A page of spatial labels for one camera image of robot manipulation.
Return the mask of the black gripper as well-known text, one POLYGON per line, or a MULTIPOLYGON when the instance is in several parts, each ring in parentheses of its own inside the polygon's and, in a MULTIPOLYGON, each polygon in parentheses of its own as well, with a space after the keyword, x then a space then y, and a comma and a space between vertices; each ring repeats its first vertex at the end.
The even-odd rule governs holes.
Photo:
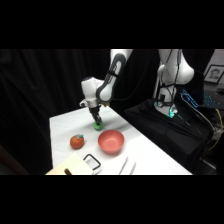
MULTIPOLYGON (((99 115, 100 106, 90 108, 89 111, 90 111, 91 115, 94 117, 94 123, 97 124, 97 118, 96 118, 96 116, 99 115)), ((102 123, 102 118, 100 116, 98 117, 98 123, 99 124, 102 123)))

